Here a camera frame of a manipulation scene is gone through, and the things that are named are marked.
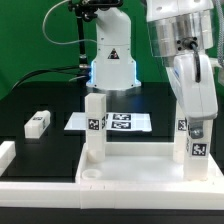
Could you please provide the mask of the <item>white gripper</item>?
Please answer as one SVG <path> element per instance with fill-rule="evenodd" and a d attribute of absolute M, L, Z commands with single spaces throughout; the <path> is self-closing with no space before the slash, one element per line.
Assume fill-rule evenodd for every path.
<path fill-rule="evenodd" d="M 201 80 L 195 81 L 195 60 L 192 53 L 174 57 L 172 67 L 167 67 L 169 82 L 185 117 L 191 122 L 188 125 L 189 136 L 201 139 L 204 136 L 204 120 L 217 117 L 218 105 L 210 60 L 200 53 Z"/>

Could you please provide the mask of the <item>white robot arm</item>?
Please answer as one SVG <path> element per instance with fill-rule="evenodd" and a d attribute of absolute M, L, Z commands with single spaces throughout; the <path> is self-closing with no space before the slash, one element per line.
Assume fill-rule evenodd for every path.
<path fill-rule="evenodd" d="M 130 20 L 112 0 L 92 0 L 96 11 L 97 56 L 92 86 L 127 89 L 138 86 L 130 54 Z M 218 106 L 212 65 L 206 50 L 213 46 L 212 12 L 220 0 L 145 0 L 152 55 L 165 60 L 173 92 L 188 123 L 188 135 L 210 134 Z"/>

